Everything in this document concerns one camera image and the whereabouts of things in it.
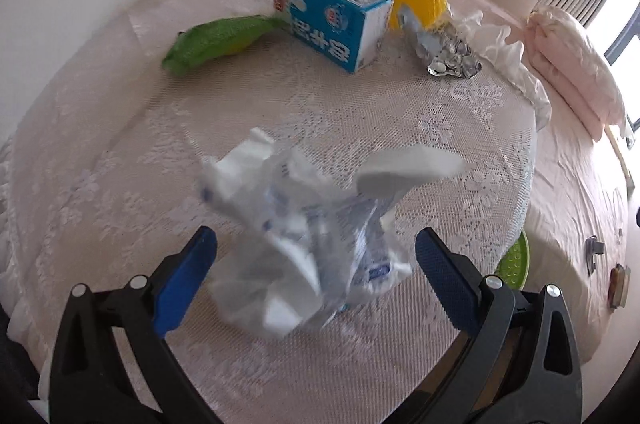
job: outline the folded blanket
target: folded blanket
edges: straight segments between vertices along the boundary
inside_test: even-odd
[[[570,14],[543,6],[527,19],[525,45],[531,65],[558,91],[591,137],[606,125],[625,128],[625,106],[607,61]]]

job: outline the white plastic bag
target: white plastic bag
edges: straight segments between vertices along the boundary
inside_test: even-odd
[[[462,158],[444,150],[383,150],[343,190],[298,148],[278,147],[254,128],[202,174],[204,200],[245,227],[207,285],[220,317],[261,337],[284,337],[387,292],[412,273],[394,206],[411,188],[463,170]]]

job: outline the green tray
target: green tray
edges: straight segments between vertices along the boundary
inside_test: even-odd
[[[500,260],[495,274],[512,289],[521,290],[524,287],[529,274],[529,241],[524,231]]]

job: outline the blue and white box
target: blue and white box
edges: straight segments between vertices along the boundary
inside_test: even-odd
[[[378,54],[393,0],[273,0],[294,36],[349,72]]]

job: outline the crumpled aluminum foil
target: crumpled aluminum foil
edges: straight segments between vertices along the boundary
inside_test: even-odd
[[[478,56],[460,38],[451,23],[446,22],[437,29],[426,30],[408,5],[400,7],[398,22],[429,74],[472,78],[482,69]]]

